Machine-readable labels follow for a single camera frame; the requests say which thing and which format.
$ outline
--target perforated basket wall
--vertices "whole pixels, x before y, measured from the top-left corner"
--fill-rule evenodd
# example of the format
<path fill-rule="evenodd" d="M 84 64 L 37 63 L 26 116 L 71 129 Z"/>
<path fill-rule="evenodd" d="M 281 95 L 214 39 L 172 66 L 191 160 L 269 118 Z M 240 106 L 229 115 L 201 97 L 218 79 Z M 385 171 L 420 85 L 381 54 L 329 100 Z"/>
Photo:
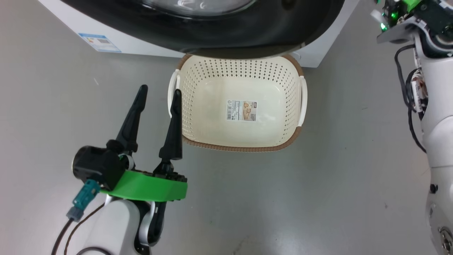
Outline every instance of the perforated basket wall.
<path fill-rule="evenodd" d="M 287 147 L 300 133 L 301 127 L 297 126 L 301 110 L 299 77 L 303 76 L 303 72 L 297 61 L 291 56 L 258 60 L 228 60 L 186 55 L 181 59 L 177 68 L 180 70 L 179 88 L 183 95 L 183 136 L 185 142 L 199 147 L 226 151 L 270 152 Z M 213 124 L 212 121 L 203 121 L 206 119 L 205 116 L 209 116 L 209 114 L 205 114 L 204 118 L 197 117 L 197 112 L 200 109 L 208 111 L 202 106 L 194 106 L 200 105 L 197 104 L 197 100 L 206 100 L 198 97 L 201 96 L 199 94 L 208 89 L 219 89 L 218 94 L 224 93 L 226 89 L 231 87 L 224 81 L 230 82 L 229 84 L 235 84 L 236 81 L 244 83 L 244 85 L 236 86 L 236 89 L 251 89 L 255 93 L 264 93 L 260 90 L 261 84 L 265 88 L 264 84 L 270 85 L 272 83 L 271 86 L 266 88 L 275 87 L 277 89 L 275 93 L 266 92 L 269 97 L 279 94 L 277 100 L 279 100 L 279 107 L 282 108 L 278 109 L 278 117 L 281 119 L 272 122 L 273 126 L 269 127 L 269 130 L 263 128 L 260 131 L 269 132 L 269 139 L 267 139 L 267 134 L 259 133 L 256 143 L 251 144 L 249 142 L 236 145 L 235 137 L 236 140 L 240 141 L 237 138 L 238 132 L 229 134 L 228 130 L 219 131 L 222 126 L 218 126 L 217 123 Z M 211 83 L 210 86 L 203 86 L 207 83 Z M 215 99 L 211 98 L 207 102 L 211 104 L 211 102 L 215 102 Z M 217 141 L 216 137 L 222 137 L 222 139 Z"/>

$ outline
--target product label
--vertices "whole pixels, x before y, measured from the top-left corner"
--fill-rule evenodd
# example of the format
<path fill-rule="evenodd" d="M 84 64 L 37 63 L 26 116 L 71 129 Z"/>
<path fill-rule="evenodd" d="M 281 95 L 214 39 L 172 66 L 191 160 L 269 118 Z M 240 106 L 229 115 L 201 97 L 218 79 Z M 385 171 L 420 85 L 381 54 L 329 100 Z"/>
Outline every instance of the product label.
<path fill-rule="evenodd" d="M 226 120 L 256 121 L 256 101 L 227 100 Z"/>
<path fill-rule="evenodd" d="M 117 48 L 107 37 L 99 34 L 79 34 L 87 43 L 89 43 L 97 51 L 102 52 L 118 52 Z"/>

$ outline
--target black washing machine door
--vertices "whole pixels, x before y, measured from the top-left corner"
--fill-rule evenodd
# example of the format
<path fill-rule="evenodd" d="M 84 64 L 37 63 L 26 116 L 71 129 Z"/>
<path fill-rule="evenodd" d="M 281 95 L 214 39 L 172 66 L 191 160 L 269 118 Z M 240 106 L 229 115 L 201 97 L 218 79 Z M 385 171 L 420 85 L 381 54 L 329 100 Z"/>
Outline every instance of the black washing machine door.
<path fill-rule="evenodd" d="M 308 45 L 344 0 L 63 0 L 143 41 L 224 59 L 279 55 Z"/>

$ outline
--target label on basket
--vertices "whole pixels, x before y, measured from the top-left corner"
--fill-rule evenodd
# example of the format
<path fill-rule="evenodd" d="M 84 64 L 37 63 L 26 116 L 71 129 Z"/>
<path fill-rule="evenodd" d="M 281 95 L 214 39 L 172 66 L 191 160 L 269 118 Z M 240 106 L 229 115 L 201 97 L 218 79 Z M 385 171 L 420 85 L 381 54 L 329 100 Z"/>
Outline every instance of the label on basket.
<path fill-rule="evenodd" d="M 226 120 L 256 121 L 256 101 L 227 100 Z"/>

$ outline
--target blue and white sticker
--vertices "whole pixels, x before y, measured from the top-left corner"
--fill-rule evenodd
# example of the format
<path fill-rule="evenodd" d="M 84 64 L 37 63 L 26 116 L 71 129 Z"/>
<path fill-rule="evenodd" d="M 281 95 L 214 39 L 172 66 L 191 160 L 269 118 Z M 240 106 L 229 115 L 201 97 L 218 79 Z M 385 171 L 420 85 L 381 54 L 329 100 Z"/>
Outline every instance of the blue and white sticker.
<path fill-rule="evenodd" d="M 95 50 L 101 52 L 118 52 L 120 49 L 117 48 L 107 37 L 98 34 L 79 34 L 88 44 L 90 44 Z"/>

